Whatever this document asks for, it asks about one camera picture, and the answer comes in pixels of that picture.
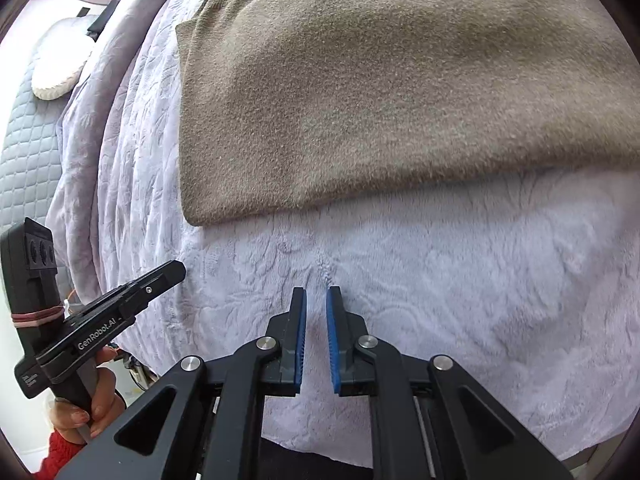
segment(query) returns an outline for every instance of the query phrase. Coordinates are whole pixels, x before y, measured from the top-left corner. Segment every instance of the red sleeve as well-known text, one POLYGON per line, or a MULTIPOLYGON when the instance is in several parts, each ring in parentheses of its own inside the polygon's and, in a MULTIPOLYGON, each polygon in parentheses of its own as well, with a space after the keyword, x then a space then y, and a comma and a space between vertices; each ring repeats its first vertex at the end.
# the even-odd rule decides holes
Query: red sleeve
POLYGON ((54 431, 49 437, 49 456, 42 461, 40 471, 34 473, 33 477, 35 480, 53 480, 62 466, 83 447, 67 442, 57 431, 54 431))

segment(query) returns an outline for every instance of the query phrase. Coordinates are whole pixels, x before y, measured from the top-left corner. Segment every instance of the silver screw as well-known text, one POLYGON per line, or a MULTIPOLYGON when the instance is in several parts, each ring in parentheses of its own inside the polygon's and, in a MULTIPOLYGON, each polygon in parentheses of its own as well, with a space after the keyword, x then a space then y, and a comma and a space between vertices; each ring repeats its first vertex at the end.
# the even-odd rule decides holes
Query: silver screw
POLYGON ((182 361, 180 361, 180 367, 185 372, 193 372, 200 367, 200 359, 195 355, 190 355, 189 357, 185 357, 182 361))
POLYGON ((361 335, 358 344, 363 348, 375 348, 378 346, 378 338, 373 335, 361 335))
POLYGON ((268 335, 266 335, 258 339, 258 341, 255 342, 255 345, 260 350, 271 350, 274 346, 276 346, 276 340, 273 337, 269 337, 268 335))
POLYGON ((447 370, 451 370, 453 368, 453 360, 448 355, 438 355, 433 358, 433 366, 435 366, 438 370, 446 372, 447 370))

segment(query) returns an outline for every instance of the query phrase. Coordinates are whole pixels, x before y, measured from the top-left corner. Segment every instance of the triangular cutout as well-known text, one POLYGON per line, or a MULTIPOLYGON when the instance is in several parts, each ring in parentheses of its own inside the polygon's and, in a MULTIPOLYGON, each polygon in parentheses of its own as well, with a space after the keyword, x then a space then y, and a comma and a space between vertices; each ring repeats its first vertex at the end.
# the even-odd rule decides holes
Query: triangular cutout
POLYGON ((115 436, 116 444, 148 456, 154 452, 160 431, 164 426, 171 405, 174 403, 175 390, 165 388, 156 398, 122 428, 115 436))
POLYGON ((478 399, 475 393, 463 387, 458 389, 458 395, 481 453, 489 454, 499 447, 508 446, 514 441, 514 434, 511 430, 482 400, 478 399))

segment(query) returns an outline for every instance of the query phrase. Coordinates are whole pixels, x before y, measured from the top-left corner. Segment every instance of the lavender blanket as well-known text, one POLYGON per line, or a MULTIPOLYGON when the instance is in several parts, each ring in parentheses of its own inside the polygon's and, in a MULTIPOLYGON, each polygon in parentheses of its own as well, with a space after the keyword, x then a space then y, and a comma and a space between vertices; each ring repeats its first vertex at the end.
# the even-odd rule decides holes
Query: lavender blanket
POLYGON ((366 404, 329 378, 340 285, 373 333, 455 357, 560 458, 623 431, 640 402, 640 173, 532 171, 192 227, 175 25, 202 1, 123 0, 58 124, 47 225, 81 299, 171 258, 188 270, 119 344, 160 373, 230 354, 304 286, 302 393, 268 400, 264 436, 370 465, 366 404))

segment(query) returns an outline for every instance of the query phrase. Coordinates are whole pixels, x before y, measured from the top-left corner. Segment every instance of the beige fabric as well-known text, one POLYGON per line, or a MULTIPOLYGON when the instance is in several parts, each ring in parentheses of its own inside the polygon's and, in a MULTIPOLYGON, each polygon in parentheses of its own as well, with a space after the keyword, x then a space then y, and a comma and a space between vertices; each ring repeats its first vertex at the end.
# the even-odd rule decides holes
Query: beige fabric
POLYGON ((207 0, 177 35, 191 224, 640 162, 640 67, 598 0, 207 0))

